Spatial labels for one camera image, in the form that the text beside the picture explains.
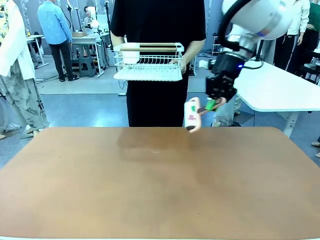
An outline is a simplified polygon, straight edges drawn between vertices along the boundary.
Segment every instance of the green object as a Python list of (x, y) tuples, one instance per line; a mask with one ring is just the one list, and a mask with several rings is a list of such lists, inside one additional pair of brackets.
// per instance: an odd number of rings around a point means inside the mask
[(208, 111), (212, 111), (214, 109), (214, 106), (216, 105), (216, 100), (208, 100), (208, 102), (206, 103), (205, 109)]
[(314, 26), (312, 30), (320, 33), (320, 5), (310, 3), (309, 23)]

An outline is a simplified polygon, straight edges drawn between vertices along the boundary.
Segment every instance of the brown tabletop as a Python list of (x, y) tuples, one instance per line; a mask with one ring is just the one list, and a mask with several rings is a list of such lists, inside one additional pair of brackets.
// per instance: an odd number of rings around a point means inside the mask
[(0, 170), (0, 236), (320, 237), (320, 169), (274, 128), (49, 128)]

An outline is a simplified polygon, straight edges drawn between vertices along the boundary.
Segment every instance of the black shoe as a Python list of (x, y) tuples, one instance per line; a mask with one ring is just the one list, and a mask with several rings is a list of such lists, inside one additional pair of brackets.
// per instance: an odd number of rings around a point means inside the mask
[(79, 79), (79, 77), (77, 75), (73, 75), (73, 78), (69, 79), (68, 81), (72, 82), (72, 81), (78, 80), (78, 79)]

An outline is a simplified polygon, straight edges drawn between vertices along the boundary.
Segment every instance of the gray plastic stool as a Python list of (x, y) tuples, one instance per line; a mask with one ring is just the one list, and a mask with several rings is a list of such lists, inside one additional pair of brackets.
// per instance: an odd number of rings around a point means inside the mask
[(80, 77), (92, 78), (96, 74), (96, 67), (93, 58), (90, 57), (79, 57), (79, 75)]

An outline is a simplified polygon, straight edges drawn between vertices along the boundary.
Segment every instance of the blue shirt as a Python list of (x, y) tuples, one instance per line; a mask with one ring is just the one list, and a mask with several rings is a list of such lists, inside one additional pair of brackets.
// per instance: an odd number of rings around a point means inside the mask
[(43, 35), (48, 44), (61, 44), (68, 40), (72, 43), (72, 35), (62, 9), (51, 1), (45, 1), (38, 9), (38, 19)]

